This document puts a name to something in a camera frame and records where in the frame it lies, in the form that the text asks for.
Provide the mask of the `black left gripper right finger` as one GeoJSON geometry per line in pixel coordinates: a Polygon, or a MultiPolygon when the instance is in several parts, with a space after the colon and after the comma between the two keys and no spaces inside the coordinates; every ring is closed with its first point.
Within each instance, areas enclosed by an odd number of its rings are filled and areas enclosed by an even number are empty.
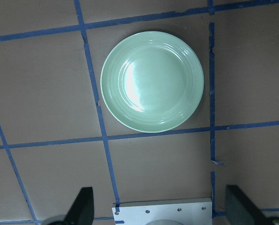
{"type": "Polygon", "coordinates": [[[231,225],[261,225],[264,215],[237,185],[226,185],[225,213],[231,225]]]}

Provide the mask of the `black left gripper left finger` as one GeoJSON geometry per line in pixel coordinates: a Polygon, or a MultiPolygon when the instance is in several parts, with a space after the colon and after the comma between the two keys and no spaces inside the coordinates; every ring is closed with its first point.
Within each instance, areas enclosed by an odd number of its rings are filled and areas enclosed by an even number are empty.
{"type": "Polygon", "coordinates": [[[94,196],[92,187],[79,191],[70,210],[64,218],[65,225],[91,225],[94,221],[94,196]]]}

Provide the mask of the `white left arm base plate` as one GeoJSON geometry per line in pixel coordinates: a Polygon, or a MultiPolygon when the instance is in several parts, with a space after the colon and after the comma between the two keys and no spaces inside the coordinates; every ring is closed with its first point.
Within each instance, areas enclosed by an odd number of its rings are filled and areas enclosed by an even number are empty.
{"type": "Polygon", "coordinates": [[[117,225],[211,225],[210,198],[127,202],[112,207],[117,225]]]}

